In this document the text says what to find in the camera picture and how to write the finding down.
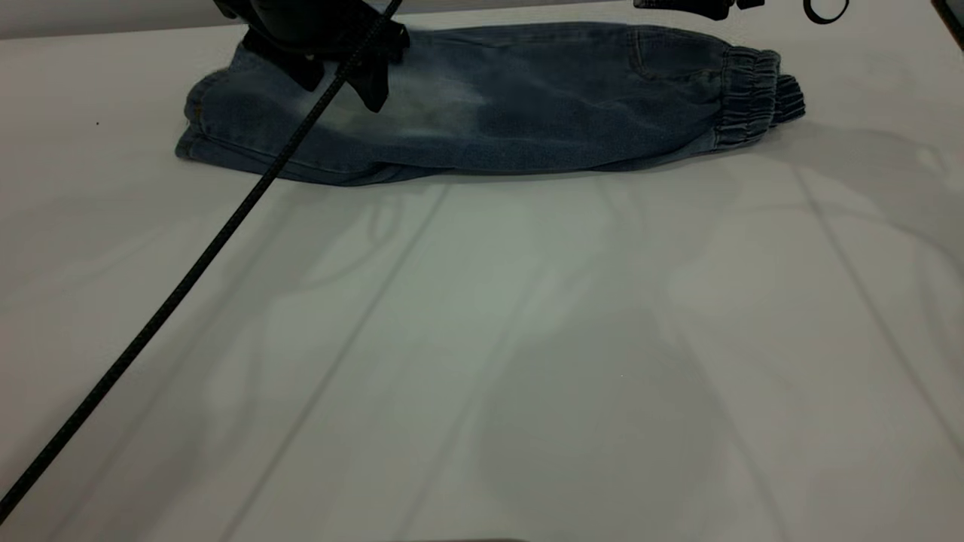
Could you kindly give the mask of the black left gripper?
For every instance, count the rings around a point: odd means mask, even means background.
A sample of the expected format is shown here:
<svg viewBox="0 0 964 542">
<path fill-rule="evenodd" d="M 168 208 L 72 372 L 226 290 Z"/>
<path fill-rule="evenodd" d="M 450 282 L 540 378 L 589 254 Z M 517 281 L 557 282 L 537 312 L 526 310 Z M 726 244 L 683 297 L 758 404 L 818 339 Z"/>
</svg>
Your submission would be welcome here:
<svg viewBox="0 0 964 542">
<path fill-rule="evenodd" d="M 309 93 L 325 76 L 323 62 L 310 56 L 347 57 L 383 15 L 365 1 L 216 1 L 215 6 L 248 25 L 244 48 L 282 55 L 282 71 Z M 389 62 L 360 59 L 350 69 L 349 85 L 367 110 L 379 113 L 389 96 Z"/>
</svg>

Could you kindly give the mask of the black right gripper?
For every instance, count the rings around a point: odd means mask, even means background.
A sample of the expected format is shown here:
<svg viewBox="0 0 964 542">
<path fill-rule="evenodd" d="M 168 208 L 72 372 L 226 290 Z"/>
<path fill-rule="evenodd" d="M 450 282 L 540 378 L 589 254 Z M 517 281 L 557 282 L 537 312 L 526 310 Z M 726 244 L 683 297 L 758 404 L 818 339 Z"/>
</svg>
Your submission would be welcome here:
<svg viewBox="0 0 964 542">
<path fill-rule="evenodd" d="M 765 3 L 764 0 L 635 0 L 633 6 L 644 10 L 684 11 L 707 20 L 720 21 L 726 20 L 733 7 L 747 10 L 764 6 Z"/>
</svg>

